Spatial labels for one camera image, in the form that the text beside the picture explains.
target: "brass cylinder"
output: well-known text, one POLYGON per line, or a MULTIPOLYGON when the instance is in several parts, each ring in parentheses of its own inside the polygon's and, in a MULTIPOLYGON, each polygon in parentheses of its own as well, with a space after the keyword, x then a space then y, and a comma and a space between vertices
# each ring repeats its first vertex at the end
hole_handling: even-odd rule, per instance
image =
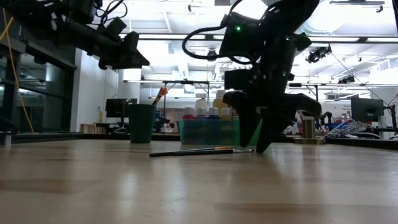
POLYGON ((313 119, 303 120, 303 138, 315 138, 315 125, 313 119))

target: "ceiling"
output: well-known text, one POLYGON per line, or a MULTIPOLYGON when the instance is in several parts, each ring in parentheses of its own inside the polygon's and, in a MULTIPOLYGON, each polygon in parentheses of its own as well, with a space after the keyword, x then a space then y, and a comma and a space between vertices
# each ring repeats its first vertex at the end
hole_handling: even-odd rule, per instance
MULTIPOLYGON (((103 9, 109 2, 104 1, 103 9)), ((124 0, 124 2, 128 14, 123 18, 127 24, 123 33, 136 31, 140 34, 188 34, 198 28, 218 26, 223 15, 229 10, 229 6, 215 6, 215 0, 124 0)), ((263 0, 263 2, 269 5, 274 1, 263 0)), ((321 0, 313 16, 297 32, 330 36, 397 36, 392 1, 386 0, 383 6, 384 10, 377 13, 379 6, 336 6, 331 5, 330 0, 321 0)), ((261 0, 243 0, 236 11, 246 16, 255 16, 261 15, 265 8, 261 0)), ((123 6, 119 6, 111 15, 122 16, 124 10, 123 6)), ((235 66, 225 59, 207 62, 190 58, 182 52, 181 44, 182 42, 178 40, 140 41, 138 49, 151 62, 150 67, 142 69, 142 74, 153 77, 156 74, 173 75, 173 71, 174 73, 185 71, 188 74, 191 71, 204 71, 203 75, 206 76, 205 71, 216 73, 226 63, 230 68, 235 66)), ((206 55, 209 49, 217 50, 220 45, 219 41, 190 41, 187 48, 197 54, 206 55)), ((368 68, 376 65, 373 61, 378 62, 386 55, 398 55, 398 46, 391 44, 331 44, 331 48, 338 60, 329 55, 318 63, 308 64, 305 61, 308 50, 296 56, 292 73, 296 75, 297 80, 303 82, 319 78, 330 80, 330 77, 344 72, 345 67, 357 67, 360 69, 356 70, 359 76, 366 75, 369 73, 368 68)))

